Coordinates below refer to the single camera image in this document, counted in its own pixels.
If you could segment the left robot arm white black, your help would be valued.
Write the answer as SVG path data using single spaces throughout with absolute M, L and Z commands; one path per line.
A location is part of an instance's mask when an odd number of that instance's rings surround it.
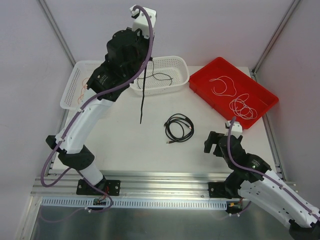
M 104 62 L 92 72 L 86 83 L 94 95 L 78 106 L 63 130 L 46 138 L 52 151 L 58 153 L 59 160 L 69 169 L 76 170 L 95 195 L 107 193 L 107 180 L 97 168 L 95 156 L 85 141 L 101 115 L 145 70 L 152 54 L 153 40 L 153 29 L 148 33 L 140 28 L 116 32 L 106 45 Z

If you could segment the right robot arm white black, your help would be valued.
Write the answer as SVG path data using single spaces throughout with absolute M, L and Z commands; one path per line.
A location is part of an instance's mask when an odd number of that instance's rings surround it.
M 295 240 L 320 238 L 320 210 L 292 190 L 261 157 L 245 151 L 242 136 L 211 131 L 204 152 L 225 160 L 232 173 L 223 182 L 209 182 L 210 198 L 244 198 L 288 228 Z

